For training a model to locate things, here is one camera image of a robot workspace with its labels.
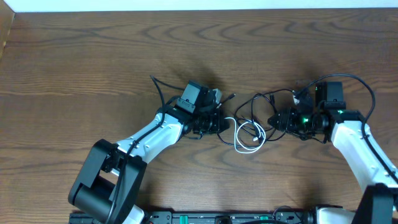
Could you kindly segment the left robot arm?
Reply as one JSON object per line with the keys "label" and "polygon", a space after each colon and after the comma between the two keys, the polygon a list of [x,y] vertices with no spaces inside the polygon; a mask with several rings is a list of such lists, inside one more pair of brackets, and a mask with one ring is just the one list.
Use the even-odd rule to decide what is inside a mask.
{"label": "left robot arm", "polygon": [[68,202],[98,223],[142,223],[136,205],[147,165],[188,133],[201,139],[229,128],[221,110],[222,92],[189,81],[182,95],[162,100],[154,119],[116,143],[100,139],[73,183]]}

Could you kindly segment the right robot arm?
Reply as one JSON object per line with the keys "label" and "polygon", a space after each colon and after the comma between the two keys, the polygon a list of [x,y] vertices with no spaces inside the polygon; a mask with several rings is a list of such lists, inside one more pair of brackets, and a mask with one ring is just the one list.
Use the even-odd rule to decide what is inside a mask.
{"label": "right robot arm", "polygon": [[373,138],[364,116],[349,110],[340,82],[315,85],[315,98],[308,91],[294,94],[295,106],[280,110],[267,122],[273,128],[303,141],[317,134],[331,142],[347,161],[363,191],[356,211],[321,205],[305,214],[304,223],[392,223],[397,211],[397,167]]}

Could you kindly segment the cardboard side panel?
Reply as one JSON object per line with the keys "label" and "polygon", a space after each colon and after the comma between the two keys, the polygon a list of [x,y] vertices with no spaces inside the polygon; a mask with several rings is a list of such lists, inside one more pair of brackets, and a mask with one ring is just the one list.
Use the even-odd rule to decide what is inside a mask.
{"label": "cardboard side panel", "polygon": [[14,20],[15,12],[6,4],[4,0],[1,0],[1,11],[0,11],[0,20],[1,20],[1,36],[0,36],[0,56],[3,55],[7,38],[11,31],[12,23]]}

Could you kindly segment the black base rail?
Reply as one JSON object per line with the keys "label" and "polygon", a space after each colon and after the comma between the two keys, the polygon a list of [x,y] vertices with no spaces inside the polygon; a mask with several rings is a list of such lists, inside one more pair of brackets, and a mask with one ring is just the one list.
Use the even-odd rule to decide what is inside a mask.
{"label": "black base rail", "polygon": [[142,223],[149,224],[217,224],[275,220],[282,223],[351,223],[354,213],[340,208],[321,208],[316,212],[290,212],[286,209],[269,213],[172,213],[149,212]]}

